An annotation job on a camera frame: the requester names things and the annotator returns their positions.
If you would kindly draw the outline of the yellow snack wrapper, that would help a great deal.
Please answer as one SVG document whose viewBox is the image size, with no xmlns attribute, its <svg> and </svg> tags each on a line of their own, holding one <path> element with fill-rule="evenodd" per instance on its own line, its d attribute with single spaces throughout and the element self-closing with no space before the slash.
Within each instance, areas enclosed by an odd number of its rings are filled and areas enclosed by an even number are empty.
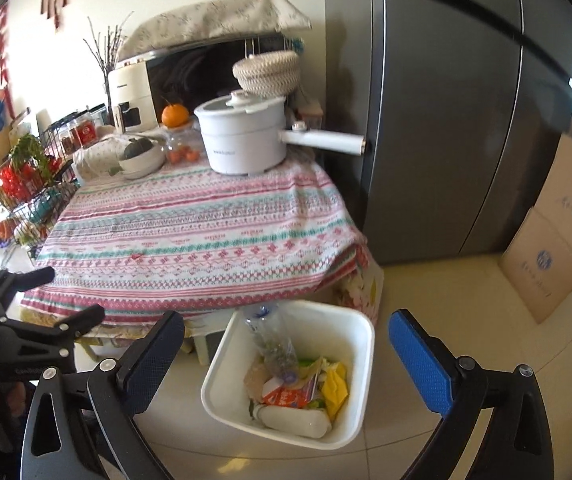
<svg viewBox="0 0 572 480">
<path fill-rule="evenodd" d="M 322 372 L 325 379 L 322 382 L 321 393 L 329 420 L 334 422 L 349 396 L 347 369 L 341 362 L 325 361 Z"/>
</svg>

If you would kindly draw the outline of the clear plastic water bottle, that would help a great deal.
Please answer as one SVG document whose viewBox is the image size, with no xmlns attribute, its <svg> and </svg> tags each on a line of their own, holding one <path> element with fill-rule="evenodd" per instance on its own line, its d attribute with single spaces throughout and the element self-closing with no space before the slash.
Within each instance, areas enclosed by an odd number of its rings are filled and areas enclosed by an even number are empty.
<svg viewBox="0 0 572 480">
<path fill-rule="evenodd" d="M 298 358 L 279 305 L 263 302 L 241 310 L 267 370 L 285 385 L 293 385 L 299 380 Z"/>
</svg>

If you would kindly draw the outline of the red white carton box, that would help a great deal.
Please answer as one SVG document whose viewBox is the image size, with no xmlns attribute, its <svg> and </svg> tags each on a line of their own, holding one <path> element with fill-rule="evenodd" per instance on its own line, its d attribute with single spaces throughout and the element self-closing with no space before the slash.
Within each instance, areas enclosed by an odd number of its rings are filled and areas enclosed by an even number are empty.
<svg viewBox="0 0 572 480">
<path fill-rule="evenodd" d="M 318 376 L 313 375 L 301 385 L 285 385 L 273 377 L 262 387 L 261 402 L 280 408 L 306 408 L 317 395 Z"/>
</svg>

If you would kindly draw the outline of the green vegetable scraps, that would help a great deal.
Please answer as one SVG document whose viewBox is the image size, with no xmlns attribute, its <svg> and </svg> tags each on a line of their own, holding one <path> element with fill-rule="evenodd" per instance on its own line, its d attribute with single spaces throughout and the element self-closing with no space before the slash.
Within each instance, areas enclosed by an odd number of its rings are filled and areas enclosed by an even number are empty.
<svg viewBox="0 0 572 480">
<path fill-rule="evenodd" d="M 307 410 L 325 410 L 326 402 L 323 398 L 315 398 L 305 407 Z"/>
</svg>

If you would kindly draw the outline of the white plastic milk bottle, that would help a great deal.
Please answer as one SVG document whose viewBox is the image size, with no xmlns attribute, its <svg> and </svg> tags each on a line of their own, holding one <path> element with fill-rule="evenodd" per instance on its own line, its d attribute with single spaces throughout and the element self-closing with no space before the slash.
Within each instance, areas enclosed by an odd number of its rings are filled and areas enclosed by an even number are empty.
<svg viewBox="0 0 572 480">
<path fill-rule="evenodd" d="M 253 409 L 253 417 L 269 429 L 303 438 L 320 439 L 331 429 L 324 410 L 258 404 Z"/>
</svg>

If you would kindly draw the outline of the green snack bag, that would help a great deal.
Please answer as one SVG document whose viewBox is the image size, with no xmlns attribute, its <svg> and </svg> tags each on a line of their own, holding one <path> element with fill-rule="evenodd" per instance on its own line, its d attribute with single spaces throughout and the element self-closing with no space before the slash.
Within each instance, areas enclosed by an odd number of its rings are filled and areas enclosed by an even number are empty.
<svg viewBox="0 0 572 480">
<path fill-rule="evenodd" d="M 319 356 L 316 359 L 299 359 L 298 366 L 300 368 L 307 368 L 310 366 L 315 366 L 317 364 L 324 365 L 327 362 L 328 360 L 325 358 L 325 356 Z"/>
</svg>

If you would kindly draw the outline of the white trash bin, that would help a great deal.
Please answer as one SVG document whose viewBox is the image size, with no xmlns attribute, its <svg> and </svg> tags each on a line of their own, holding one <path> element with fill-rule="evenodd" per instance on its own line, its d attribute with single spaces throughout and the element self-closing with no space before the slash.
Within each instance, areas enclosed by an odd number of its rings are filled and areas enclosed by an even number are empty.
<svg viewBox="0 0 572 480">
<path fill-rule="evenodd" d="M 295 300 L 231 317 L 201 387 L 205 411 L 272 441 L 334 451 L 361 430 L 375 329 L 349 308 Z"/>
</svg>

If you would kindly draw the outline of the green leafy plant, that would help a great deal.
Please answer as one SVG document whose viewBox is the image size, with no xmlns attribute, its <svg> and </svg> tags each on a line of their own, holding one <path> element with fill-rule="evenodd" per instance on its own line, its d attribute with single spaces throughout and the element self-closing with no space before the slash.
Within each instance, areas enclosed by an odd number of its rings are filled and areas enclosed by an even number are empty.
<svg viewBox="0 0 572 480">
<path fill-rule="evenodd" d="M 38 138 L 31 134 L 21 136 L 9 153 L 10 166 L 16 172 L 24 168 L 25 164 L 32 165 L 38 170 L 45 182 L 53 181 L 50 162 Z"/>
</svg>

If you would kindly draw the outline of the floral cloth on table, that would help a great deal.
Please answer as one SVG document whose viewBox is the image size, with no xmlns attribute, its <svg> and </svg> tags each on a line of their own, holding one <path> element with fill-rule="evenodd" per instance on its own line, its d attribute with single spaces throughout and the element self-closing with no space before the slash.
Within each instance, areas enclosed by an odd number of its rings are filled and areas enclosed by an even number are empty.
<svg viewBox="0 0 572 480">
<path fill-rule="evenodd" d="M 89 148 L 80 148 L 73 154 L 72 169 L 80 185 L 91 183 L 99 178 L 122 176 L 119 159 L 130 139 L 147 138 L 159 142 L 149 136 L 127 136 L 126 134 L 108 134 Z"/>
</svg>

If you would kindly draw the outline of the red labelled spice jar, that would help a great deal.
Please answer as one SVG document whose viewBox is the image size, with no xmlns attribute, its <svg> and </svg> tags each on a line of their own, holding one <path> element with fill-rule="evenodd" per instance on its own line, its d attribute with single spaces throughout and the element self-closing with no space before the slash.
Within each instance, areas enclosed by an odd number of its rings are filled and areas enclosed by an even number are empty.
<svg viewBox="0 0 572 480">
<path fill-rule="evenodd" d="M 80 112 L 74 118 L 74 133 L 79 139 L 82 148 L 87 148 L 98 141 L 96 125 L 92 115 L 88 112 Z"/>
</svg>

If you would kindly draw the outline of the cream air fryer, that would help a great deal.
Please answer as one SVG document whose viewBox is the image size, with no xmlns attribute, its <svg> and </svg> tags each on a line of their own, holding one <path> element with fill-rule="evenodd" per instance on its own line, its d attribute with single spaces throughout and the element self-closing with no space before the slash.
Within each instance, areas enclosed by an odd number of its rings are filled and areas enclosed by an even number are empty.
<svg viewBox="0 0 572 480">
<path fill-rule="evenodd" d="M 144 132 L 158 126 L 145 62 L 117 67 L 108 75 L 111 112 L 122 133 Z"/>
</svg>

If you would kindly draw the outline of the large orange mandarin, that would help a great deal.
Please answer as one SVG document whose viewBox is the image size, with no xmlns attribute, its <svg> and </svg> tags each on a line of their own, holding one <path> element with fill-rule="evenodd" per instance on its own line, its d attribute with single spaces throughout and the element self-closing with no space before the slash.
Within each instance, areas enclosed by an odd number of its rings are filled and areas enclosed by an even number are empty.
<svg viewBox="0 0 572 480">
<path fill-rule="evenodd" d="M 190 112 L 179 103 L 167 104 L 162 110 L 161 124 L 169 129 L 179 128 L 185 125 L 190 118 Z"/>
</svg>

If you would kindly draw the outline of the white electric cooking pot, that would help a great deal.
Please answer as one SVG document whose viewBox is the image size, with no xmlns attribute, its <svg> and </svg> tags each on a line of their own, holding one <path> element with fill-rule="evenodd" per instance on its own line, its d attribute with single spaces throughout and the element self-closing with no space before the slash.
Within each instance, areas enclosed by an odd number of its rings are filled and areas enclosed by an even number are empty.
<svg viewBox="0 0 572 480">
<path fill-rule="evenodd" d="M 199 105 L 195 116 L 209 165 L 218 174 L 261 174 L 284 161 L 290 144 L 353 156 L 366 151 L 363 136 L 310 129 L 302 120 L 288 126 L 283 96 L 236 90 Z"/>
</svg>

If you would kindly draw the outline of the floral cloth cover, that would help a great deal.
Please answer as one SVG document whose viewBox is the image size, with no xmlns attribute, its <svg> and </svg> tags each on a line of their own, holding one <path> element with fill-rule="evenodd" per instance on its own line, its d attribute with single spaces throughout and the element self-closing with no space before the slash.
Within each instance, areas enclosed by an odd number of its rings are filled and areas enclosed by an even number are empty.
<svg viewBox="0 0 572 480">
<path fill-rule="evenodd" d="M 139 24 L 118 50 L 123 62 L 141 54 L 217 38 L 310 29 L 289 0 L 210 0 L 180 6 Z"/>
</svg>

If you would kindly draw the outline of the grey refrigerator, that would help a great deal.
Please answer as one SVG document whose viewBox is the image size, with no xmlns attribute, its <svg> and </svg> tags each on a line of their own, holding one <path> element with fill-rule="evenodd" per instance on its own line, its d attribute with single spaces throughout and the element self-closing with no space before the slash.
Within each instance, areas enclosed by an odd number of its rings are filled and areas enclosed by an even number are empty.
<svg viewBox="0 0 572 480">
<path fill-rule="evenodd" d="M 325 0 L 328 169 L 381 264 L 499 252 L 572 116 L 568 0 Z"/>
</svg>

